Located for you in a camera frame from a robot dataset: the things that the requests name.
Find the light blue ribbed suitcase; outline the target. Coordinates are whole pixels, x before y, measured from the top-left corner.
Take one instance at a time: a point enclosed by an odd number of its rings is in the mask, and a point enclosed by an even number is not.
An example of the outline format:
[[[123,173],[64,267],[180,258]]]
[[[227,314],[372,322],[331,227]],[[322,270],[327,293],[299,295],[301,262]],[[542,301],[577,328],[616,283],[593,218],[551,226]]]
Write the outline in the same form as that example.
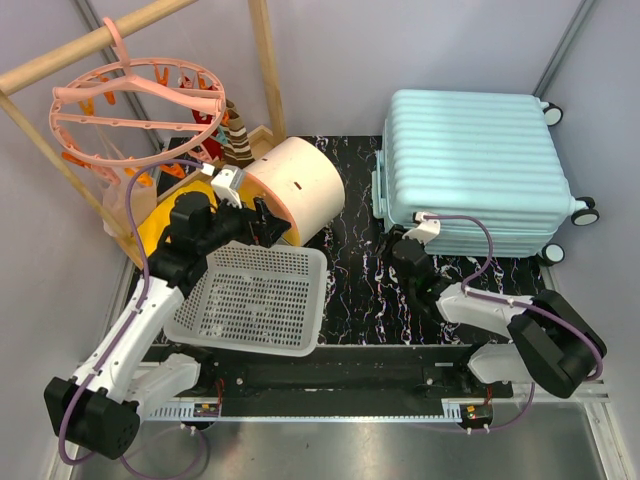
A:
[[[597,222],[571,193],[550,130],[562,108],[533,95],[401,89],[390,101],[372,173],[372,208],[385,230],[441,216],[432,255],[527,258],[554,265],[565,221]]]

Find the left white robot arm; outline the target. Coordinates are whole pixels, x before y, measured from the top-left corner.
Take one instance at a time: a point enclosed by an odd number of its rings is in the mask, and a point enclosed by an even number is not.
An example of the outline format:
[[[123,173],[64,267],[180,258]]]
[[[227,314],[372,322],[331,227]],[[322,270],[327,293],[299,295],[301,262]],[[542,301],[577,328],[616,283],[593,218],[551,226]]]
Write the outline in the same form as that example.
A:
[[[66,445],[109,459],[133,443],[143,412],[177,393],[196,396],[215,386],[216,372],[182,355],[141,377],[133,375],[165,322],[177,311],[207,271],[207,257],[232,241],[273,246],[291,227],[256,197],[254,205],[234,206],[201,192],[180,195],[156,249],[143,262],[142,277],[129,304],[94,353],[68,379],[53,378],[44,399],[58,438],[58,454],[67,465]]]

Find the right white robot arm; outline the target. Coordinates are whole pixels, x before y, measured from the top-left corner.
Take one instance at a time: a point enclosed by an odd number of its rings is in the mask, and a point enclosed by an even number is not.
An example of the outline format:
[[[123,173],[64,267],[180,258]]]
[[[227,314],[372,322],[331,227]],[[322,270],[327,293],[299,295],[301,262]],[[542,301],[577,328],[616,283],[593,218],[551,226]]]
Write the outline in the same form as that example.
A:
[[[511,296],[454,283],[438,274],[424,245],[401,226],[383,236],[377,255],[391,264],[410,308],[508,339],[472,347],[454,384],[476,396],[500,381],[534,383],[567,399],[603,372],[604,341],[557,291]]]

